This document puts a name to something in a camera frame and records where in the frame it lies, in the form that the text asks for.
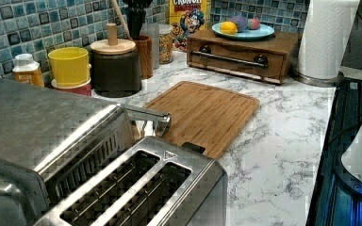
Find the stainless steel toaster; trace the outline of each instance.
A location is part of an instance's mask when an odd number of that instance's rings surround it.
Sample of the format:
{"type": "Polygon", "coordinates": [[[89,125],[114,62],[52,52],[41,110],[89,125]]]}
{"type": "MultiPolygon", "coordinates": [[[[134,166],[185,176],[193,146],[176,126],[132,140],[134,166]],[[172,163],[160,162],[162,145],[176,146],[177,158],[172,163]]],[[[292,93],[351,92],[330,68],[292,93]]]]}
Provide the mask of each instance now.
{"type": "Polygon", "coordinates": [[[220,164],[143,138],[170,125],[165,112],[0,79],[0,225],[224,225],[220,164]]]}
{"type": "Polygon", "coordinates": [[[217,161],[145,137],[36,225],[225,225],[226,188],[217,161]]]}

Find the blue plate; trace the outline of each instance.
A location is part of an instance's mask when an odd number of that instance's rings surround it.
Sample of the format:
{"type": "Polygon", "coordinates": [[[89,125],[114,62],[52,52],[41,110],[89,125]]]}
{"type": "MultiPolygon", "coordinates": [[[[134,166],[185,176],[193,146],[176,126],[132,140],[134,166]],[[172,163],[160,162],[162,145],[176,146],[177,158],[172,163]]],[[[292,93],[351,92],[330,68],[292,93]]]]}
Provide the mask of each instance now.
{"type": "Polygon", "coordinates": [[[256,39],[261,39],[261,38],[267,37],[267,36],[271,35],[272,33],[274,33],[274,29],[272,27],[264,25],[264,24],[260,24],[260,28],[258,28],[257,30],[245,29],[242,32],[237,33],[235,35],[228,35],[228,34],[224,34],[220,31],[220,24],[222,24],[222,23],[214,24],[211,27],[211,29],[214,31],[214,33],[224,36],[229,39],[256,40],[256,39]]]}

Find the kitchen counter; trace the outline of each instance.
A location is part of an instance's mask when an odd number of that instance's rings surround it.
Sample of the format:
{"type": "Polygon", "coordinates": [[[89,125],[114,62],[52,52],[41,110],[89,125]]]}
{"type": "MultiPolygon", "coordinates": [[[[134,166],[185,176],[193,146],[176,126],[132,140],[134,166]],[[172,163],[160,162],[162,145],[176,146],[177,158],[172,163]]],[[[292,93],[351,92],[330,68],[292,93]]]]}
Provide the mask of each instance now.
{"type": "Polygon", "coordinates": [[[154,70],[126,98],[93,97],[144,106],[180,81],[230,89],[260,107],[220,159],[229,177],[227,225],[305,225],[335,89],[288,78],[275,86],[191,68],[186,54],[154,70]]]}

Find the box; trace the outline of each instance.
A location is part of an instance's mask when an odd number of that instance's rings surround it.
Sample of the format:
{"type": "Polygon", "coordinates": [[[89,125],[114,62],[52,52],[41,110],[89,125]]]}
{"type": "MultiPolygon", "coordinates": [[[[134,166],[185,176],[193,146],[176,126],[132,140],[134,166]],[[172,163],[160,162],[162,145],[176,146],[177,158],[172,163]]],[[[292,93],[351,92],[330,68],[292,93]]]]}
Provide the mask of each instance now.
{"type": "Polygon", "coordinates": [[[187,37],[210,28],[211,0],[170,0],[173,49],[187,51],[187,37]]]}
{"type": "Polygon", "coordinates": [[[217,37],[212,30],[203,30],[188,36],[187,63],[282,85],[297,56],[300,37],[298,33],[276,31],[261,40],[229,40],[217,37]]]}

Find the wooden drawer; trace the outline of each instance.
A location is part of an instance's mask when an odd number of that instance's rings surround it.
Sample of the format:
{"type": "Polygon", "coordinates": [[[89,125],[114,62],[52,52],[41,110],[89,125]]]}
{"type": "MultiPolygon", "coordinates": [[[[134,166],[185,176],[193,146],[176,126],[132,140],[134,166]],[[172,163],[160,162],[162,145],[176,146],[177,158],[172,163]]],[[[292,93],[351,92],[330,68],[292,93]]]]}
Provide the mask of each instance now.
{"type": "Polygon", "coordinates": [[[199,31],[189,36],[187,62],[191,67],[230,73],[281,85],[288,76],[291,52],[298,34],[281,33],[261,41],[234,41],[199,31]]]}

